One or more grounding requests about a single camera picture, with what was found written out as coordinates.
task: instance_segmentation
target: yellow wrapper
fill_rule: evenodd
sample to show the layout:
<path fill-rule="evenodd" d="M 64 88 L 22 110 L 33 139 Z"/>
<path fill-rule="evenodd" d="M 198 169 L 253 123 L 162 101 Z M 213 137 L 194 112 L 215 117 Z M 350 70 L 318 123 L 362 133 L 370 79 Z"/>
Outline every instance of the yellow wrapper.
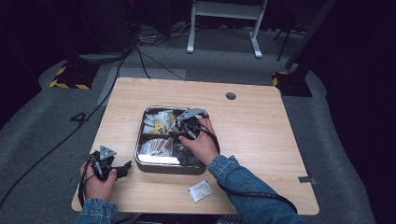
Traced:
<path fill-rule="evenodd" d="M 158 130 L 153 130 L 151 133 L 153 133 L 153 134 L 161 134 L 160 131 L 158 131 Z"/>
<path fill-rule="evenodd" d="M 172 114 L 170 120 L 171 120 L 171 123 L 175 122 L 176 121 L 176 115 Z"/>
<path fill-rule="evenodd" d="M 161 130 L 163 128 L 163 122 L 160 120 L 155 121 L 154 128 L 155 130 Z"/>

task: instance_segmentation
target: person's right hand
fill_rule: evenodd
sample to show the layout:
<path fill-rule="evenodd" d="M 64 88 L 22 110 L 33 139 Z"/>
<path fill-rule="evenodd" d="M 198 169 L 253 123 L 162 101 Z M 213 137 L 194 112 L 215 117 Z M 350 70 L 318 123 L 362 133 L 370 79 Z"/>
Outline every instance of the person's right hand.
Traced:
<path fill-rule="evenodd" d="M 208 129 L 208 131 L 215 134 L 212 123 L 209 119 L 199 119 L 199 122 L 201 124 L 201 128 L 204 129 L 204 127 L 202 127 L 203 125 Z M 185 147 L 189 148 L 194 156 L 198 160 L 202 161 L 206 166 L 208 166 L 210 162 L 219 155 L 212 138 L 202 131 L 200 131 L 195 140 L 190 140 L 184 136 L 180 136 L 178 140 L 180 140 L 181 144 Z"/>

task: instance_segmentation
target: finger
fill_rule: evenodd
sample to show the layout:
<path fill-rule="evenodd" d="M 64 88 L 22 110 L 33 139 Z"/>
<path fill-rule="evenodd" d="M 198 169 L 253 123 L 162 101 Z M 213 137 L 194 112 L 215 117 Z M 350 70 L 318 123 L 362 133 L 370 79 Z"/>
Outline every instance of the finger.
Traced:
<path fill-rule="evenodd" d="M 188 148 L 191 147 L 192 141 L 190 139 L 186 138 L 185 136 L 179 136 L 178 140 L 181 142 L 181 144 L 183 146 L 188 147 Z"/>
<path fill-rule="evenodd" d="M 210 122 L 210 119 L 200 119 L 200 123 L 204 125 L 208 131 L 216 135 L 215 130 L 213 130 L 212 123 Z"/>
<path fill-rule="evenodd" d="M 93 168 L 92 168 L 92 162 L 90 162 L 90 164 L 87 167 L 86 176 L 92 176 L 92 175 L 95 175 L 95 172 L 93 171 Z"/>
<path fill-rule="evenodd" d="M 107 185 L 109 188 L 113 188 L 114 182 L 116 182 L 116 180 L 117 180 L 117 170 L 112 169 L 108 174 L 105 185 Z"/>
<path fill-rule="evenodd" d="M 87 165 L 87 162 L 85 161 L 84 163 L 82 163 L 81 167 L 79 167 L 79 174 L 80 175 L 83 175 L 86 165 Z M 92 166 L 92 162 L 90 161 L 90 163 L 88 164 L 87 169 L 89 169 L 91 166 Z"/>

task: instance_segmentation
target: gray carpet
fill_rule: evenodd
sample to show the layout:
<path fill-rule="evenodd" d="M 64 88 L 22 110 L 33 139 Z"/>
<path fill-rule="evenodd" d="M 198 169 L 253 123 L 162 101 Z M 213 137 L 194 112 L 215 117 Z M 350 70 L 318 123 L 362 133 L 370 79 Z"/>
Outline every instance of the gray carpet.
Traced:
<path fill-rule="evenodd" d="M 247 38 L 248 31 L 251 29 L 198 32 L 195 52 L 191 55 L 186 53 L 186 35 L 140 50 L 169 69 L 185 71 L 186 80 L 272 85 L 271 74 L 285 71 L 283 65 L 300 37 L 290 37 L 278 63 L 276 57 L 283 37 L 274 41 L 275 32 L 260 31 L 258 41 L 263 57 L 256 59 Z M 151 59 L 143 58 L 148 73 L 163 69 Z M 62 64 L 59 62 L 42 74 L 39 80 L 42 92 L 0 130 L 2 197 L 21 174 L 78 126 L 70 118 L 95 109 L 117 66 L 117 63 L 102 65 L 89 91 L 49 88 Z M 126 76 L 124 71 L 141 68 L 140 58 L 134 51 L 122 66 L 120 75 Z M 313 188 L 320 212 L 304 217 L 308 223 L 375 223 L 365 188 L 332 125 L 326 91 L 312 72 L 306 80 L 314 95 L 312 98 L 282 97 L 306 169 L 318 182 Z M 78 212 L 72 210 L 70 203 L 78 182 L 78 168 L 91 149 L 104 109 L 102 106 L 21 181 L 0 210 L 0 223 L 73 223 L 76 220 Z M 128 216 L 120 214 L 119 219 Z"/>

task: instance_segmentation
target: wooden table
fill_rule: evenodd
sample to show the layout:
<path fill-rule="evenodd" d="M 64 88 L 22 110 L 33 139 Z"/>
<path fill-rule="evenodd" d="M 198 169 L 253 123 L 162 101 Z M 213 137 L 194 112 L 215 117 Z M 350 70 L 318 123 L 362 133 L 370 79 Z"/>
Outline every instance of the wooden table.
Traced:
<path fill-rule="evenodd" d="M 236 95 L 235 100 L 226 97 Z M 112 201 L 121 212 L 234 214 L 235 209 L 214 177 L 165 175 L 141 172 L 134 161 L 139 127 L 151 105 L 201 107 L 212 121 L 221 154 L 235 155 L 239 163 L 291 200 L 299 214 L 318 213 L 307 176 L 280 94 L 275 87 L 209 82 L 121 77 L 117 80 L 92 151 L 101 145 L 117 151 L 114 166 L 132 160 L 127 177 L 119 179 Z M 213 194 L 195 203 L 188 188 L 207 180 Z M 72 207 L 81 210 L 77 195 Z"/>

